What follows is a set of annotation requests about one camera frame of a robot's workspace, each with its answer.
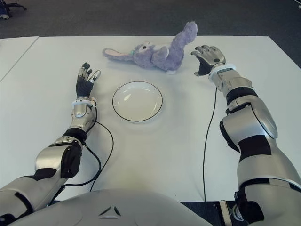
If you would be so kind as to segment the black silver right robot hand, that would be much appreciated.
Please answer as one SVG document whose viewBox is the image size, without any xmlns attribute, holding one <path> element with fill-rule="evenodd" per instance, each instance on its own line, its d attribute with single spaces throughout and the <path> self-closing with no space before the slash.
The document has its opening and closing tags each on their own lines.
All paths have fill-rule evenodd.
<svg viewBox="0 0 301 226">
<path fill-rule="evenodd" d="M 207 75 L 215 67 L 226 64 L 225 56 L 215 46 L 197 46 L 190 54 L 199 61 L 199 70 L 195 72 L 196 76 Z"/>
</svg>

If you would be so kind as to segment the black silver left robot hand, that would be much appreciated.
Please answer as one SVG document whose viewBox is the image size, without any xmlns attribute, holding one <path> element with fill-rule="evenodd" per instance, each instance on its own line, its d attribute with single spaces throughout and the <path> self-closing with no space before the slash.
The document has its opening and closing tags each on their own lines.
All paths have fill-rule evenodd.
<svg viewBox="0 0 301 226">
<path fill-rule="evenodd" d="M 90 98 L 91 91 L 93 89 L 94 83 L 101 75 L 100 70 L 94 71 L 90 69 L 90 64 L 85 62 L 79 69 L 76 82 L 76 94 L 77 98 L 87 97 Z"/>
</svg>

